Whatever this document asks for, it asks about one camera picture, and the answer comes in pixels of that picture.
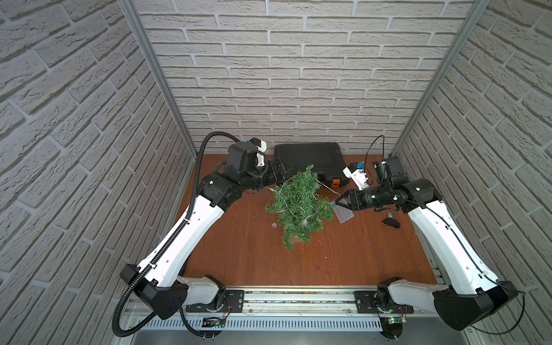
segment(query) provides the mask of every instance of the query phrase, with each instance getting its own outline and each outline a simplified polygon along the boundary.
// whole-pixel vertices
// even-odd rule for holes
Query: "small black object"
[[[226,325],[226,320],[220,317],[204,317],[201,323],[202,327],[223,328]]]
[[[401,227],[401,223],[399,223],[398,220],[394,219],[394,218],[391,218],[391,217],[387,217],[386,219],[384,219],[382,222],[381,222],[382,225],[386,225],[386,226],[392,226],[396,229],[400,228]]]
[[[248,140],[248,142],[255,144],[255,146],[260,147],[261,146],[261,140],[259,138],[253,137]]]
[[[224,297],[230,301],[230,306],[232,310],[231,313],[242,312],[243,309],[243,290],[226,290],[224,292]],[[217,312],[224,313],[228,310],[228,305],[224,303],[220,310]],[[186,312],[209,312],[209,305],[207,304],[191,304],[186,306]]]
[[[291,176],[313,165],[318,180],[328,187],[342,187],[349,183],[343,174],[345,160],[336,142],[308,142],[304,144],[280,144],[274,147],[274,158],[281,158],[293,165]]]
[[[353,173],[353,172],[355,172],[355,171],[357,171],[357,170],[359,169],[358,166],[357,166],[357,164],[358,164],[358,163],[356,163],[356,162],[352,162],[351,164],[349,164],[349,165],[347,166],[347,168],[349,168],[349,171]]]
[[[392,208],[388,208],[388,207],[382,207],[382,208],[377,208],[377,207],[374,207],[374,212],[383,212],[383,211],[400,211],[401,208],[398,207],[398,206],[395,206],[394,209]]]

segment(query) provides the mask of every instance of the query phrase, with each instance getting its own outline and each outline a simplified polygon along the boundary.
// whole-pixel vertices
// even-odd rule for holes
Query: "white brick wallpaper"
[[[400,151],[478,254],[529,293],[494,343],[552,342],[552,6],[492,0]],[[505,331],[521,301],[483,321]]]
[[[117,1],[0,2],[0,344],[98,344],[188,150]]]
[[[396,141],[472,3],[135,4],[196,145],[227,130],[269,147],[335,141],[365,153],[380,134]]]

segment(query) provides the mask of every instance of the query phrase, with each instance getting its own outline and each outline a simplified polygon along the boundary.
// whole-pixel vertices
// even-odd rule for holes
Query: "brown wooden table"
[[[346,164],[364,160],[364,155],[345,156]],[[207,175],[226,155],[205,155],[201,176]],[[368,162],[381,159],[370,155]],[[190,178],[178,218],[189,204]],[[350,188],[355,187],[351,180]],[[343,193],[347,187],[336,189]],[[337,198],[325,188],[319,193]],[[264,207],[272,192],[244,193],[198,243],[190,256],[186,277],[210,274],[232,285],[376,285],[390,277],[435,284],[435,277],[410,219],[396,212],[400,229],[381,225],[387,212],[357,212],[340,224],[334,215],[322,232],[313,233],[309,243],[296,243],[287,251],[277,216]]]

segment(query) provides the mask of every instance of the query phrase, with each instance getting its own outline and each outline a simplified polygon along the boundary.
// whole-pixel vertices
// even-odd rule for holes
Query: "black tool case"
[[[346,165],[336,142],[280,144],[274,147],[274,157],[293,164],[293,175],[312,164],[312,171],[318,174],[318,180],[326,186],[342,187],[349,183],[343,174]]]

